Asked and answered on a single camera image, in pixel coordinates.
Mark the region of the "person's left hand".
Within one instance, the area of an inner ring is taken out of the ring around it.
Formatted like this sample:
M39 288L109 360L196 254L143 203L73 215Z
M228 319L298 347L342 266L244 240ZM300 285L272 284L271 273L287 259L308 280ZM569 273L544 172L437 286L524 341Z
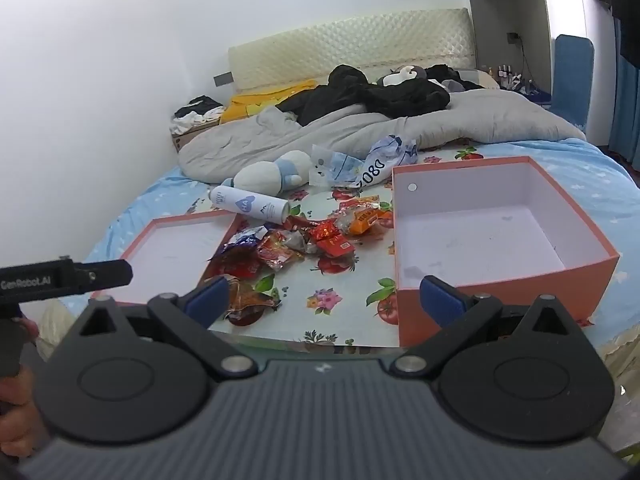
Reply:
M1 402L9 409L1 416L1 452L10 457L32 456L46 436L34 403L35 375L21 364L14 377L1 379Z

